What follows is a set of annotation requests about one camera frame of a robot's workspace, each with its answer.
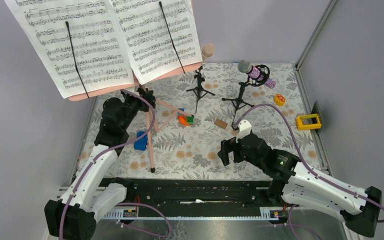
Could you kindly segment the pink music stand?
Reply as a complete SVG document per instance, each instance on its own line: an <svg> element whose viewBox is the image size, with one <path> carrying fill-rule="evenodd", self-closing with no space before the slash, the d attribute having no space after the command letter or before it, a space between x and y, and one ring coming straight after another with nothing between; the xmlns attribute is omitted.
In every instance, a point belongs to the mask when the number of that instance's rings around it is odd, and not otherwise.
<svg viewBox="0 0 384 240"><path fill-rule="evenodd" d="M155 98L148 82L196 70L202 63L189 0L111 0L97 10L107 16L62 23L64 98L73 101L137 87L144 102L125 96L131 109L149 113Z"/></svg>

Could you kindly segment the sheet music page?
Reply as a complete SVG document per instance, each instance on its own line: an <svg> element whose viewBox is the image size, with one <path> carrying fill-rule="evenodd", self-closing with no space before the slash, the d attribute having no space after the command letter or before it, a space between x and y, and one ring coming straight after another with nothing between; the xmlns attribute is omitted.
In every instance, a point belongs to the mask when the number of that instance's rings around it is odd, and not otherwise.
<svg viewBox="0 0 384 240"><path fill-rule="evenodd" d="M67 99L134 83L108 0L8 0L6 5Z"/></svg>
<svg viewBox="0 0 384 240"><path fill-rule="evenodd" d="M190 0L112 0L139 84L198 69L203 61Z"/></svg>

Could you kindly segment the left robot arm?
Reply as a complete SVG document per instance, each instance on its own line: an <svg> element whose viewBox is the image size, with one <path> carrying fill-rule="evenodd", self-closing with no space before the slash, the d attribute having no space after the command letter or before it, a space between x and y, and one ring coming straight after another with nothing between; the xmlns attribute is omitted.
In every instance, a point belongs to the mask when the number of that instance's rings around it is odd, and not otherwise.
<svg viewBox="0 0 384 240"><path fill-rule="evenodd" d="M48 232L60 240L90 240L98 222L118 203L124 206L135 200L130 180L113 181L105 190L96 190L109 167L120 156L129 140L128 127L138 112L155 112L154 92L138 88L136 93L121 90L124 100L111 97L103 103L99 131L89 159L79 176L58 200L44 207Z"/></svg>

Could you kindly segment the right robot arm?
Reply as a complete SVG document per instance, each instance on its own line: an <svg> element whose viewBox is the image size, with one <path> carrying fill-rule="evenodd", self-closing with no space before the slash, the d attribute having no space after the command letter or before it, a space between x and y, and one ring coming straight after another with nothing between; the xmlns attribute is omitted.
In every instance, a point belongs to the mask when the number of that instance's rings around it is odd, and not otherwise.
<svg viewBox="0 0 384 240"><path fill-rule="evenodd" d="M271 148L251 133L242 139L222 140L220 157L224 166L246 161L263 171L272 181L266 192L273 206L282 203L311 208L345 223L353 232L368 238L375 236L382 192L374 187L361 188L342 182L313 167L306 168L298 156Z"/></svg>

